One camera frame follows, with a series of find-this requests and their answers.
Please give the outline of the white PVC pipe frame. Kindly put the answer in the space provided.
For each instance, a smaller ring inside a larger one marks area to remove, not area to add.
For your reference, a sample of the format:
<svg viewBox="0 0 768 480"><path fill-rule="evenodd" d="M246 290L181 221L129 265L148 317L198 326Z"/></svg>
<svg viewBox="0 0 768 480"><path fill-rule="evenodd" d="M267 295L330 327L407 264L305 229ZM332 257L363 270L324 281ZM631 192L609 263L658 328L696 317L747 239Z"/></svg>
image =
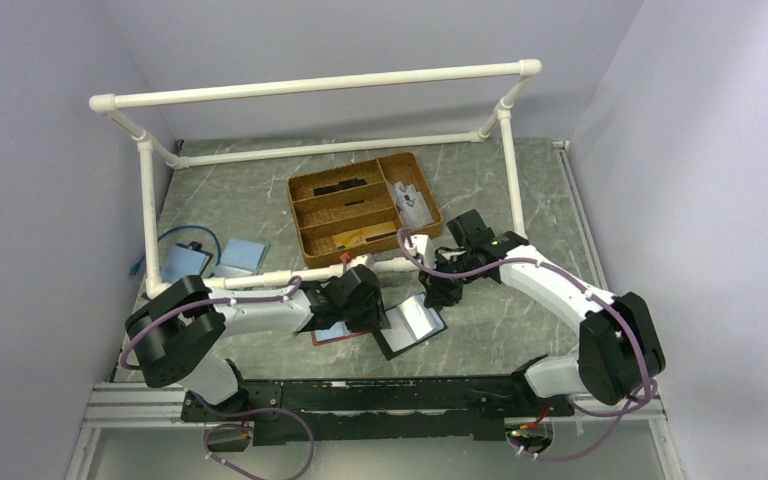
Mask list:
<svg viewBox="0 0 768 480"><path fill-rule="evenodd" d="M430 68L383 73L355 74L312 79L275 81L255 84L219 87L193 88L183 90L137 93L100 94L89 100L92 111L112 120L127 131L136 142L140 165L140 186L145 248L144 287L148 298L154 298L169 288L162 280L158 254L157 209L155 205L155 184L153 160L160 157L173 170L195 166L220 165L259 160L274 160L289 157L315 156L330 153L359 150L380 150L396 147L424 145L479 143L489 138L493 128L501 133L508 195L512 223L516 233L524 234L525 222L522 198L514 151L514 137L511 125L511 110L517 98L530 80L539 75L543 65L538 59L522 59L510 63L471 65L460 67ZM214 154L186 157L174 154L164 147L153 134L125 115L128 108L183 105L222 100L238 100L267 96L300 94L332 90L348 90L367 87L383 87L450 80L516 76L514 86L495 105L489 119L474 131L445 135L398 137L379 140L351 141L313 146L287 147L268 150L253 150L241 153Z"/></svg>

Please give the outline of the brown woven divided tray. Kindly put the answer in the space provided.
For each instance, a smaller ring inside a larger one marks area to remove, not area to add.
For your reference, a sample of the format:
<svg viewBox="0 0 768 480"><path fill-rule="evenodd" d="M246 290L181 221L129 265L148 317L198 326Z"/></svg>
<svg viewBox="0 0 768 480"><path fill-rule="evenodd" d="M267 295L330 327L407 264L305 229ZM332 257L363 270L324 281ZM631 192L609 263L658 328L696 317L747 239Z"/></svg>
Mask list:
<svg viewBox="0 0 768 480"><path fill-rule="evenodd" d="M351 178L365 179L368 184L324 196L313 196L316 187ZM414 184L423 194L433 216L434 222L431 225L417 229L403 225L387 187L387 183L397 181ZM358 256L397 247L395 233L381 240L339 250L332 240L332 236L337 233L388 221L394 222L397 230L405 227L413 233L431 237L442 232L442 214L416 156L410 152L295 176L288 180L287 188L302 257L305 265L310 268L338 264L343 252Z"/></svg>

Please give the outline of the grey cards in tray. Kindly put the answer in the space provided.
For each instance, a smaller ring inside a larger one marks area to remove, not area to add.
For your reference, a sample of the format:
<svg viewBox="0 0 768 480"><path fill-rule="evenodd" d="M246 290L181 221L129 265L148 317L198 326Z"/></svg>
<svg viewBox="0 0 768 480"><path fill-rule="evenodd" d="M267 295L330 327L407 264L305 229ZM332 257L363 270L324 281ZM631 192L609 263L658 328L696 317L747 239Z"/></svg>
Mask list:
<svg viewBox="0 0 768 480"><path fill-rule="evenodd" d="M417 229L434 222L423 194L414 184L397 181L387 183L387 187L405 227Z"/></svg>

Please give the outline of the blue card left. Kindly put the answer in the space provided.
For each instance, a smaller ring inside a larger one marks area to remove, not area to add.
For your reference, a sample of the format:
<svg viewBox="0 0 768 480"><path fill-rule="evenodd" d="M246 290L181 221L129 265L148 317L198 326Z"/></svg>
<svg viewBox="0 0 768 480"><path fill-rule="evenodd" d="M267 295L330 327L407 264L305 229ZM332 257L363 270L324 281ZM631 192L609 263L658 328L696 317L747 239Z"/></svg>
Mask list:
<svg viewBox="0 0 768 480"><path fill-rule="evenodd" d="M199 242L177 243L162 263L161 280L164 283L173 284L185 276L201 276L212 259L213 254L205 251Z"/></svg>

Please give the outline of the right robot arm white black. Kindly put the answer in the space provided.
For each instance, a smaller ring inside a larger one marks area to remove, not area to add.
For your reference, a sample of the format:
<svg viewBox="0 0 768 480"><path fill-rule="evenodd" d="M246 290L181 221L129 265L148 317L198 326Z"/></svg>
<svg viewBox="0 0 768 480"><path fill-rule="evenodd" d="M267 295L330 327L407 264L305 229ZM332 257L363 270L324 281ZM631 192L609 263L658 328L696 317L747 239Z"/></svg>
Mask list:
<svg viewBox="0 0 768 480"><path fill-rule="evenodd" d="M590 395L605 405L644 403L666 366L646 301L596 287L550 261L523 235L495 233L476 210L448 222L455 247L434 247L426 235L398 233L416 265L432 309L454 306L467 284L490 279L525 294L562 321L578 340L566 355L535 357L511 375L511 401L534 415L551 397Z"/></svg>

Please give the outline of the red framed card holder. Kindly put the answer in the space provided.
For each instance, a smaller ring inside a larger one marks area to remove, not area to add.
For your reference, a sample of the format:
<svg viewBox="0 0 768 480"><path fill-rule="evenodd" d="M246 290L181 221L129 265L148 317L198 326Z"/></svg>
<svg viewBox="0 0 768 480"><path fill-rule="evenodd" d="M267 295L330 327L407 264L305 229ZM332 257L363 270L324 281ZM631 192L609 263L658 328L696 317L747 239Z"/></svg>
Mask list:
<svg viewBox="0 0 768 480"><path fill-rule="evenodd" d="M366 331L351 332L344 322L337 322L326 330L315 330L311 333L314 346L326 345L334 342L365 335Z"/></svg>

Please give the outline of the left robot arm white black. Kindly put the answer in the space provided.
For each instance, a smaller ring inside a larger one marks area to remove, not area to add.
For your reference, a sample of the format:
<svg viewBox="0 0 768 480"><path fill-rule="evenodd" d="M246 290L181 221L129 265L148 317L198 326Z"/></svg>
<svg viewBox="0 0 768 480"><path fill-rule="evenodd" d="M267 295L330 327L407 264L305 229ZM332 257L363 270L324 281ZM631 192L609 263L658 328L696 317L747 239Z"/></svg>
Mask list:
<svg viewBox="0 0 768 480"><path fill-rule="evenodd" d="M196 275L180 278L127 318L119 358L150 388L172 384L194 392L224 420L247 406L243 376L212 349L221 339L261 332L299 334L343 324L352 333L389 327L378 277L367 266L326 281L299 276L273 290L213 289Z"/></svg>

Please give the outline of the black card in tray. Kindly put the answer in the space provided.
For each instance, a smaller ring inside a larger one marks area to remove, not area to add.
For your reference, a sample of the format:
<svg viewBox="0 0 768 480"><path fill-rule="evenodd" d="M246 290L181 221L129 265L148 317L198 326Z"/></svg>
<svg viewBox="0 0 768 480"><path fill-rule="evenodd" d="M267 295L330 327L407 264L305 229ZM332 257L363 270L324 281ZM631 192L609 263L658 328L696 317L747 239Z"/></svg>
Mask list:
<svg viewBox="0 0 768 480"><path fill-rule="evenodd" d="M337 183L316 187L313 189L313 196L319 197L332 193L337 193L352 188L357 188L367 185L368 182L362 178L351 178L347 180L341 180Z"/></svg>

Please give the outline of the gold card in tray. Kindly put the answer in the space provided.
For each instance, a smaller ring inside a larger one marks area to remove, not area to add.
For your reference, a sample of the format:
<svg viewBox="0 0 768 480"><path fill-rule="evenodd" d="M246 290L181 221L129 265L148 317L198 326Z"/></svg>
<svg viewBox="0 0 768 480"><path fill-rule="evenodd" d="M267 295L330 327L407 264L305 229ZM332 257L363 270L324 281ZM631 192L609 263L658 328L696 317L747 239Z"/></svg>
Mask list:
<svg viewBox="0 0 768 480"><path fill-rule="evenodd" d="M388 221L337 233L332 240L337 249L349 249L393 236L396 230L395 223Z"/></svg>

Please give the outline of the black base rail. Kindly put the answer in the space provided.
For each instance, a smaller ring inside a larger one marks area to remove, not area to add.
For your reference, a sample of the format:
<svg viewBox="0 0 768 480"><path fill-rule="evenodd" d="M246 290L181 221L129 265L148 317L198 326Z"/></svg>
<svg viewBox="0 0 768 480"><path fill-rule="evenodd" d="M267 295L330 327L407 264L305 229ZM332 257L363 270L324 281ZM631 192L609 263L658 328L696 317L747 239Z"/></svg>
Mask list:
<svg viewBox="0 0 768 480"><path fill-rule="evenodd" d="M256 446L289 442L470 437L501 441L522 420L570 417L562 396L540 399L509 375L249 380L241 399L206 410L188 393L181 419L244 420Z"/></svg>

